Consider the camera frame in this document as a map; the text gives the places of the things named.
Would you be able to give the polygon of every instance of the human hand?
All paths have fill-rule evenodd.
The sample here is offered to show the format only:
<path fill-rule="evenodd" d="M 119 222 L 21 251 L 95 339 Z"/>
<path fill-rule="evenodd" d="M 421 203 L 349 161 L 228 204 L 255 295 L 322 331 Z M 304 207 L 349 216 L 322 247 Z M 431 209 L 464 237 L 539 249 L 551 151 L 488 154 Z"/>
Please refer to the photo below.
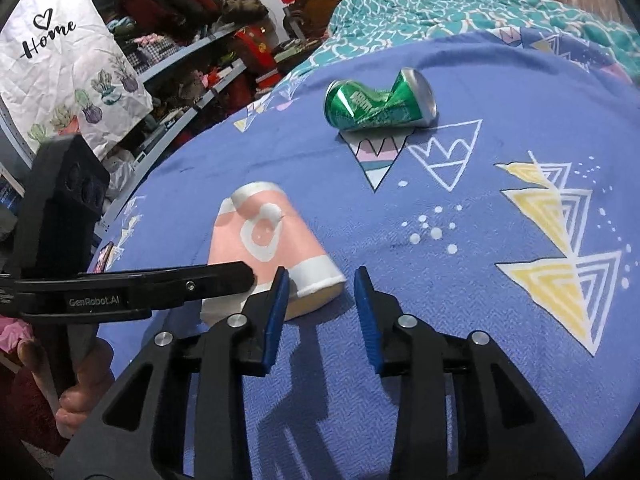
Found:
<path fill-rule="evenodd" d="M 73 436 L 114 382 L 110 369 L 113 349 L 104 339 L 95 340 L 91 351 L 76 367 L 78 384 L 66 390 L 59 399 L 53 388 L 47 356 L 37 341 L 21 341 L 18 357 L 31 371 L 55 414 L 58 432 L 65 438 Z"/>

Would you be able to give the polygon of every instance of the pink cloth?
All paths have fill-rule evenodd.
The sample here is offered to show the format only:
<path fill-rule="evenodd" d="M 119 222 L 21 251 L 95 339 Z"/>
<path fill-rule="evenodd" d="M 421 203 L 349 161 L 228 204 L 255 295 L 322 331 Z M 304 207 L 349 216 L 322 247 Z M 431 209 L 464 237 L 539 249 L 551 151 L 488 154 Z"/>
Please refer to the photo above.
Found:
<path fill-rule="evenodd" d="M 0 349 L 9 353 L 22 339 L 33 339 L 30 325 L 21 319 L 0 316 Z"/>

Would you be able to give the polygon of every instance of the heart drawing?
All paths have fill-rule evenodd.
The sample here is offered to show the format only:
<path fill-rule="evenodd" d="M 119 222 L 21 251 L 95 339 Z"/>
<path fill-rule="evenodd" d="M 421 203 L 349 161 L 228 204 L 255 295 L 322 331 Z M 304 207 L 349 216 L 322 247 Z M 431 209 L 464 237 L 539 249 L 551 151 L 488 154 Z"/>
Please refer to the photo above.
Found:
<path fill-rule="evenodd" d="M 53 16 L 53 9 L 47 9 L 43 14 L 36 14 L 33 19 L 33 25 L 40 30 L 49 30 L 51 24 L 51 17 Z M 42 25 L 40 22 L 46 20 L 47 25 Z"/>

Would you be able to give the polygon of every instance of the teal patterned blanket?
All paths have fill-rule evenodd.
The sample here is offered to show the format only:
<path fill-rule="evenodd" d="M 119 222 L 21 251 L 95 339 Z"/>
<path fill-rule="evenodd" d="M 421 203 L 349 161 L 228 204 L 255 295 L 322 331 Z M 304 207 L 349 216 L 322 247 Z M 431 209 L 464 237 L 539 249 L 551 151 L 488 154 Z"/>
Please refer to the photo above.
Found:
<path fill-rule="evenodd" d="M 635 29 L 554 0 L 343 0 L 329 23 L 331 38 L 286 79 L 411 41 L 507 26 L 565 32 L 597 43 L 640 82 Z"/>

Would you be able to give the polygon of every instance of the metal screw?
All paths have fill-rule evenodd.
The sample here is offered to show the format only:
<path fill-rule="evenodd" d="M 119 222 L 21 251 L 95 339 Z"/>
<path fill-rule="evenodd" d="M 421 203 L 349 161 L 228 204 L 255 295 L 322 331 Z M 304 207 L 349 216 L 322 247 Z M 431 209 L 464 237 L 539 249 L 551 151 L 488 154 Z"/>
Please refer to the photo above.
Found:
<path fill-rule="evenodd" d="M 417 324 L 418 320 L 410 314 L 402 314 L 402 316 L 398 318 L 398 325 L 400 325 L 402 328 L 413 328 Z"/>
<path fill-rule="evenodd" d="M 174 335 L 171 332 L 159 332 L 154 338 L 154 343 L 158 346 L 167 346 L 173 340 Z"/>
<path fill-rule="evenodd" d="M 226 320 L 226 323 L 231 328 L 238 328 L 246 325 L 246 321 L 246 316 L 244 314 L 233 314 L 232 316 L 229 316 L 229 318 Z"/>
<path fill-rule="evenodd" d="M 486 332 L 478 331 L 472 333 L 471 341 L 473 341 L 477 345 L 486 345 L 489 341 L 491 341 L 491 338 Z"/>

